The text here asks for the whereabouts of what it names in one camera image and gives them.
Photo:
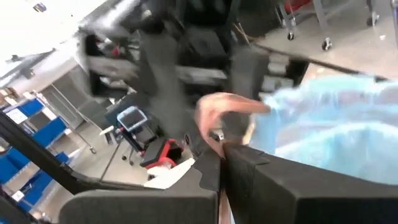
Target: black equipment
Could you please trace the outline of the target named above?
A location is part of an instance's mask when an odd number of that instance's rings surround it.
[[[4,113],[0,113],[0,135],[77,195],[61,209],[59,224],[218,223],[221,189],[226,189],[237,224],[398,222],[396,186],[359,180],[235,144],[225,144],[226,160],[220,159],[202,140],[192,114],[187,112],[190,105],[176,75],[178,60],[174,56],[178,52],[175,38],[146,26],[138,28],[146,30],[141,34],[141,47],[151,72],[138,73],[141,93],[145,94],[137,95],[148,102],[148,110],[159,119],[167,136],[178,140],[189,138],[196,162],[166,190],[103,182],[85,177],[60,163]],[[264,77],[263,66],[273,52],[258,46],[237,51],[227,89],[256,99]],[[308,64],[307,58],[289,56],[293,64]],[[359,73],[311,62],[343,72]],[[295,77],[296,84],[300,83],[302,75]],[[245,128],[244,123],[236,124],[237,121],[239,119],[226,121],[226,125],[241,131]],[[7,212],[7,217],[22,216],[18,210]]]

